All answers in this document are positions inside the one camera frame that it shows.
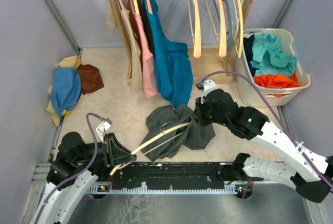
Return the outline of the dark grey t-shirt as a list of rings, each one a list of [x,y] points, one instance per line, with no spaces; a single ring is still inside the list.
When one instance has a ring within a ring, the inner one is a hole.
[[[185,104],[177,108],[172,106],[161,106],[151,112],[146,118],[148,134],[142,141],[145,143],[162,133],[163,130],[187,123],[188,125],[168,134],[163,135],[153,143],[141,149],[151,161],[163,158],[172,158],[179,151],[181,146],[191,150],[203,150],[215,137],[212,125],[200,126],[191,118],[193,110]]]

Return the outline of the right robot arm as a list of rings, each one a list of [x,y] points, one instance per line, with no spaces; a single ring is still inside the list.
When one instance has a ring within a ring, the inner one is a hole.
[[[281,160],[272,162],[245,153],[237,155],[233,176],[262,178],[284,184],[305,199],[321,203],[332,190],[332,158],[324,157],[292,141],[262,112],[240,107],[222,89],[208,89],[195,100],[193,119],[201,126],[216,123],[232,134],[257,143]]]

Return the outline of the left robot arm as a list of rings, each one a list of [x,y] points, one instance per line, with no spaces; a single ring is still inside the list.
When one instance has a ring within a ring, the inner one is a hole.
[[[77,132],[64,135],[46,177],[45,190],[31,223],[68,223],[89,187],[117,165],[136,160],[114,133],[85,143]]]

